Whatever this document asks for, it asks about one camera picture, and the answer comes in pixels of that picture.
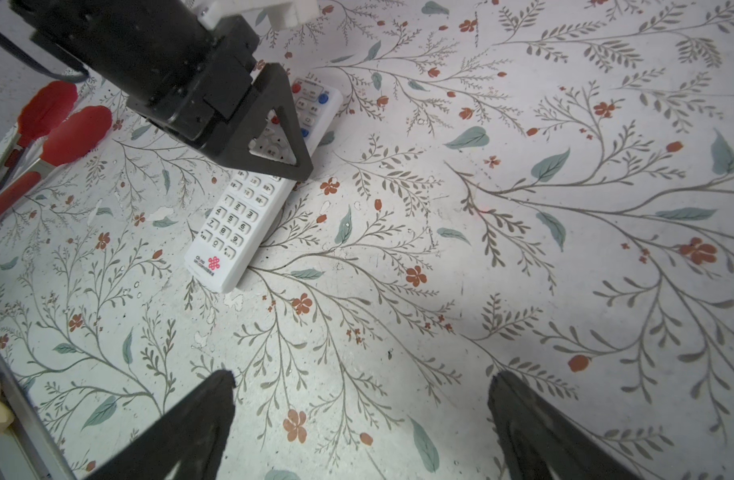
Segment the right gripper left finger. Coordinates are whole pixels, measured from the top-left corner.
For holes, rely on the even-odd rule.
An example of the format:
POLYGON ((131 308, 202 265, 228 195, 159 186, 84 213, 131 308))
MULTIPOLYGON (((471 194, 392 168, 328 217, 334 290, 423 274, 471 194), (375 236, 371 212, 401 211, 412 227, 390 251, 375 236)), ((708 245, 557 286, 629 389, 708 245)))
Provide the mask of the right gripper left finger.
POLYGON ((92 479, 215 479, 235 416, 233 374, 217 370, 92 479))

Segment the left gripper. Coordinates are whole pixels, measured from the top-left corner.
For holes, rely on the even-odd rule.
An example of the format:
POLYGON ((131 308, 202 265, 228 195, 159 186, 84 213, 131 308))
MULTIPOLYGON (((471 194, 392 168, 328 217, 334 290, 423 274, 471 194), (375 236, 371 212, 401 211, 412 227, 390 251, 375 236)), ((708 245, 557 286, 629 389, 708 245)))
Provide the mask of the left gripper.
POLYGON ((128 106, 215 163, 295 181, 313 172, 285 69, 252 84, 259 37, 240 15, 206 29, 182 1, 13 1, 36 43, 123 91, 128 106))

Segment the white remote control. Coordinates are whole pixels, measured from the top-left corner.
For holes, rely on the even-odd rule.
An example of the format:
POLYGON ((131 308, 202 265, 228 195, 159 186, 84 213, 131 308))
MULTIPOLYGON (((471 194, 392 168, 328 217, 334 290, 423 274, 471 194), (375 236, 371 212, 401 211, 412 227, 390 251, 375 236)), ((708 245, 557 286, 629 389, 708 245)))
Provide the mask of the white remote control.
MULTIPOLYGON (((292 84, 303 140, 312 154, 325 137, 342 102, 342 93, 314 80, 292 84)), ((293 186, 291 179, 238 170, 186 252, 185 262, 208 291, 235 289, 293 186)))

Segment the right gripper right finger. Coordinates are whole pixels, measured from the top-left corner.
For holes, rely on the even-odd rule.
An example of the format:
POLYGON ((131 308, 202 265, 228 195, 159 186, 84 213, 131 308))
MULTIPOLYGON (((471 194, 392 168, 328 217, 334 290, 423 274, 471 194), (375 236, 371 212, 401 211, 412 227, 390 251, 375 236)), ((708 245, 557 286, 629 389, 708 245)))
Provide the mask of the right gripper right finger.
POLYGON ((493 376, 488 407, 512 479, 634 479, 515 374, 493 376))

